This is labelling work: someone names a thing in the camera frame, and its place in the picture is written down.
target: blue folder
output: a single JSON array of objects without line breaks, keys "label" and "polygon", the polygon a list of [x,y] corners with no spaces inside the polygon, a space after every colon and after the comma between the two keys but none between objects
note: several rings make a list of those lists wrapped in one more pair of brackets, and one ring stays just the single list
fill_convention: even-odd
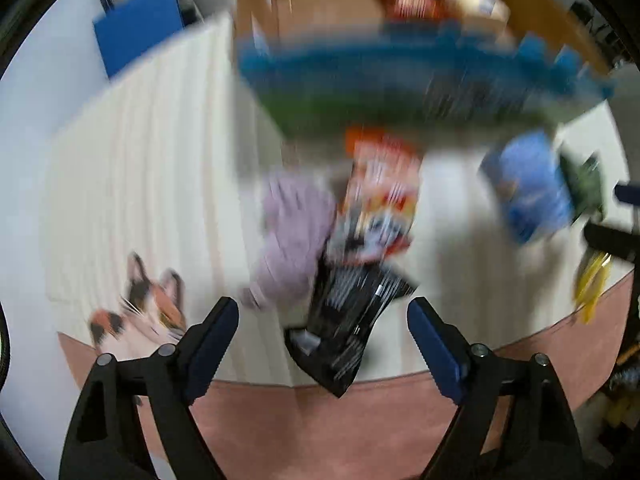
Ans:
[{"label": "blue folder", "polygon": [[178,0],[127,0],[94,22],[109,78],[184,25]]}]

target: cat ear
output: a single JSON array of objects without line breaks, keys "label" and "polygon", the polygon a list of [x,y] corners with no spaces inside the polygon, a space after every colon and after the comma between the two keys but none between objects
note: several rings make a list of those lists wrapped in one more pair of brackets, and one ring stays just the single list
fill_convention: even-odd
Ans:
[{"label": "cat ear", "polygon": [[127,258],[127,278],[130,282],[146,282],[145,265],[142,258],[136,253],[131,253]]},{"label": "cat ear", "polygon": [[160,276],[160,286],[175,307],[182,312],[182,279],[174,270],[167,269]]}]

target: lavender cloth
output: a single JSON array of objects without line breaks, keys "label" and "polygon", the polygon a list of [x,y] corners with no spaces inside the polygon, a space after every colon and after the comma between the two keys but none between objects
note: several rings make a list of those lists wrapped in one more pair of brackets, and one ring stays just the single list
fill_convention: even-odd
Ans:
[{"label": "lavender cloth", "polygon": [[258,308],[295,303],[311,290],[318,258],[335,219],[335,199],[311,178],[278,174],[262,200],[266,239],[243,303]]}]

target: white table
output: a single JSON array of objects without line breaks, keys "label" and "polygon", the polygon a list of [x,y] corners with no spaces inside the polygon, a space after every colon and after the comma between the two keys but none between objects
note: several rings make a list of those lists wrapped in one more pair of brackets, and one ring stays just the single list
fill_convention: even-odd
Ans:
[{"label": "white table", "polygon": [[[187,321],[201,321],[217,298],[237,298],[249,280],[262,244],[265,176],[282,167],[283,158],[319,181],[334,171],[348,173],[346,160],[328,167],[326,153],[283,145],[234,73],[231,37],[228,16],[181,34],[114,80],[54,140],[42,241],[60,332],[91,343],[86,320],[97,308],[118,309],[131,250],[154,279],[167,267],[180,273]],[[584,222],[516,247],[478,175],[489,146],[479,139],[486,133],[455,131],[437,143],[425,134],[414,242],[396,264],[446,322],[469,341],[496,348],[573,311]],[[561,127],[560,142],[584,158],[598,152],[608,219],[630,228],[631,210],[612,196],[628,171],[607,104]],[[607,286],[628,270],[615,263]],[[406,328],[407,303],[397,300],[376,323],[356,380],[426,368]],[[216,378],[311,384],[282,339],[282,327],[304,315],[304,304],[269,312],[241,308],[238,334]]]}]

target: calico cat picture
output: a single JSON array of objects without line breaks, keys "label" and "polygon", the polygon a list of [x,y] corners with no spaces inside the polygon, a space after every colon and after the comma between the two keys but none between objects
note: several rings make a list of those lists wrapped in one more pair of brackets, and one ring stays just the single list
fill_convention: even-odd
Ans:
[{"label": "calico cat picture", "polygon": [[167,269],[160,280],[146,275],[140,256],[127,259],[126,296],[120,312],[96,310],[89,320],[92,341],[98,353],[113,354],[118,361],[148,357],[164,343],[177,343],[186,330],[182,313],[183,284]]}]

